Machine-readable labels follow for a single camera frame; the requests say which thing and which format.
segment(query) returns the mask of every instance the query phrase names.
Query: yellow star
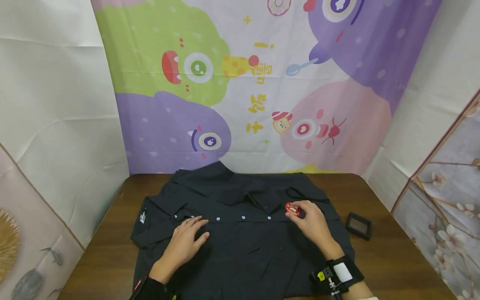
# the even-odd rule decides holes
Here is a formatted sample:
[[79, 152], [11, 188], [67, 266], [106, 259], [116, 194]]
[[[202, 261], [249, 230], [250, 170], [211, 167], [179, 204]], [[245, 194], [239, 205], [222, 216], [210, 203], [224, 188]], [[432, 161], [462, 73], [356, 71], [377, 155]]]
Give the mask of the yellow star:
[[245, 23], [247, 23], [247, 25], [248, 25], [248, 23], [250, 23], [251, 20], [252, 20], [252, 19], [250, 19], [250, 17], [249, 17], [248, 15], [247, 15], [247, 17], [246, 17], [245, 19], [243, 19], [243, 21], [244, 21]]

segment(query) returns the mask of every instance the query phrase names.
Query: cartoon eye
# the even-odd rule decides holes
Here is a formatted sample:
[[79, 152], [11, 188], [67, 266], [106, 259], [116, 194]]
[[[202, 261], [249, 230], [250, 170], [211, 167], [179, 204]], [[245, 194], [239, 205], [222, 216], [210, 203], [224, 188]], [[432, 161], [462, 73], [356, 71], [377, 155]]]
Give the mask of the cartoon eye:
[[198, 143], [205, 150], [217, 150], [222, 145], [222, 139], [216, 133], [207, 132], [198, 138]]
[[297, 140], [308, 139], [315, 134], [315, 123], [310, 119], [298, 121], [292, 129], [292, 136]]
[[355, 8], [357, 0], [324, 0], [322, 10], [327, 20], [340, 22], [345, 20]]
[[203, 53], [192, 53], [185, 59], [183, 69], [187, 77], [198, 84], [205, 83], [212, 78], [212, 61]]

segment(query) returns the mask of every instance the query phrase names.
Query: red toy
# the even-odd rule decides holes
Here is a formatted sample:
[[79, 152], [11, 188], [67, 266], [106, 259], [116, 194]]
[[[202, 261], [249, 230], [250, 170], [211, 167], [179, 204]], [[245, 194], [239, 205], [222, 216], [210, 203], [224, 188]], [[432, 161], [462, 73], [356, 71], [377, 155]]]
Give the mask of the red toy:
[[301, 214], [301, 208], [300, 207], [293, 207], [291, 202], [287, 202], [287, 204], [285, 204], [285, 209], [286, 209], [286, 211], [291, 212], [292, 214], [294, 214], [296, 216], [300, 216], [300, 214]]

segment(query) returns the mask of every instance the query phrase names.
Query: cartoon spoon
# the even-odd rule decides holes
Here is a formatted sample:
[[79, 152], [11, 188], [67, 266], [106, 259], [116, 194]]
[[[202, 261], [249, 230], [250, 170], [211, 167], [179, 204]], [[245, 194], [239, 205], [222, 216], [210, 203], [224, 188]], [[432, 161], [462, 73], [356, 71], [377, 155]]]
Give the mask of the cartoon spoon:
[[305, 68], [306, 66], [309, 66], [309, 65], [311, 65], [311, 64], [313, 64], [313, 63], [316, 63], [317, 61], [318, 61], [318, 57], [317, 57], [317, 58], [314, 58], [314, 59], [311, 60], [311, 61], [308, 61], [308, 62], [306, 62], [306, 63], [303, 63], [303, 64], [301, 64], [301, 65], [296, 64], [296, 63], [291, 64], [291, 65], [289, 65], [288, 68], [287, 68], [287, 76], [295, 76], [295, 75], [297, 75], [297, 74], [300, 72], [301, 69], [303, 69], [303, 68]]

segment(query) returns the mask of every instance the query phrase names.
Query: wrist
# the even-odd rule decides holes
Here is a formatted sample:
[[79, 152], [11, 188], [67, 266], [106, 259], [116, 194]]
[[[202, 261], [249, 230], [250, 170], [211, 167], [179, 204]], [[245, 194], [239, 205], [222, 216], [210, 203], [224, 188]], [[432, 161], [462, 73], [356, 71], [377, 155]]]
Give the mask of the wrist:
[[154, 263], [148, 277], [151, 279], [163, 283], [166, 285], [173, 274], [177, 271], [178, 267], [172, 262], [167, 262], [162, 257], [157, 262]]
[[318, 243], [317, 247], [318, 249], [320, 249], [322, 254], [325, 256], [325, 259], [328, 261], [339, 259], [340, 257], [345, 256], [342, 247], [334, 239]]

